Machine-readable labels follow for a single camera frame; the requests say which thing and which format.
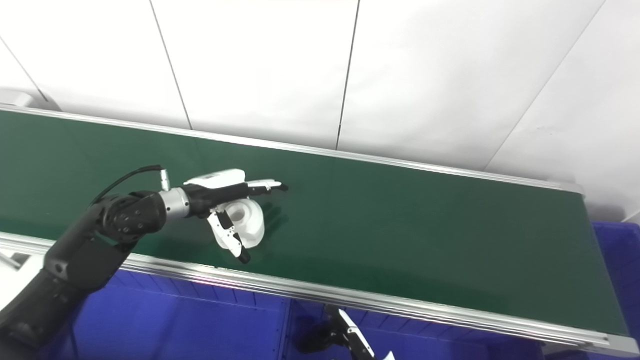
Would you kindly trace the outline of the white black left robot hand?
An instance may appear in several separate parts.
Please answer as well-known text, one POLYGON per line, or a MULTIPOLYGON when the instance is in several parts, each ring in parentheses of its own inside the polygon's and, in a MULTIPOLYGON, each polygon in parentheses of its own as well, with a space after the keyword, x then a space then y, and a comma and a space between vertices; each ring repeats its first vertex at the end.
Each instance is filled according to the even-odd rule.
POLYGON ((189 215, 206 219, 215 239, 221 240, 242 264, 249 263, 251 256, 223 205, 270 194, 275 189, 283 192, 289 189, 273 178, 246 181, 245 177, 244 170, 232 168, 191 178, 180 187, 189 199, 189 215))

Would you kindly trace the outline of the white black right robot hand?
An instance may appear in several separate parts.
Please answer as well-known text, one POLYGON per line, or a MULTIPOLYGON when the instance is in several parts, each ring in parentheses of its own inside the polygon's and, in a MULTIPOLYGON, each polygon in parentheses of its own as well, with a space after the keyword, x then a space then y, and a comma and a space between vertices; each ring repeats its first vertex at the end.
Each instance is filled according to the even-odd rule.
POLYGON ((340 307, 324 306, 327 322, 323 337, 331 345, 342 346, 349 350, 353 360, 379 360, 359 326, 350 315, 340 307))

